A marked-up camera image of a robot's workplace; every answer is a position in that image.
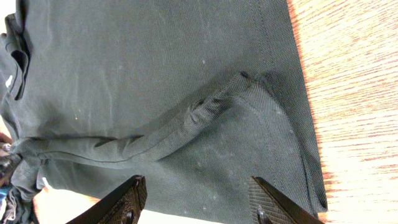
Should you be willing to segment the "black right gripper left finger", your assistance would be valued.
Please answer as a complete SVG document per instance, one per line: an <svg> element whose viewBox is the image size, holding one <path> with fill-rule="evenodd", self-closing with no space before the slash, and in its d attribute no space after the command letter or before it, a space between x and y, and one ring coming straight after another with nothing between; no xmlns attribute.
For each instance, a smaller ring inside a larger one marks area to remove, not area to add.
<svg viewBox="0 0 398 224"><path fill-rule="evenodd" d="M67 224L137 224L146 199L146 179L134 175Z"/></svg>

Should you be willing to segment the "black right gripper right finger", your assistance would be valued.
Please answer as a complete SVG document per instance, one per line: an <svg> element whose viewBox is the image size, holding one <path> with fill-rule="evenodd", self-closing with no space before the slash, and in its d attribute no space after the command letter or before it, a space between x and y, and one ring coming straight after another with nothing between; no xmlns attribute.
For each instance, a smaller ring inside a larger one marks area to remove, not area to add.
<svg viewBox="0 0 398 224"><path fill-rule="evenodd" d="M248 197L255 224L323 224L261 177L251 177Z"/></svg>

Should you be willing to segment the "black polo shirt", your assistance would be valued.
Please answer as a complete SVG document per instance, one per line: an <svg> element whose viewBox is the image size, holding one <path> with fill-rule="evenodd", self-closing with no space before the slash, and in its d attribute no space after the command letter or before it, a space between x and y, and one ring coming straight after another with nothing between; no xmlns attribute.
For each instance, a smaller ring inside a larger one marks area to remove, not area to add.
<svg viewBox="0 0 398 224"><path fill-rule="evenodd" d="M16 223L46 182L103 198L133 175L170 215L250 223L252 176L327 210L285 1L17 1L4 22Z"/></svg>

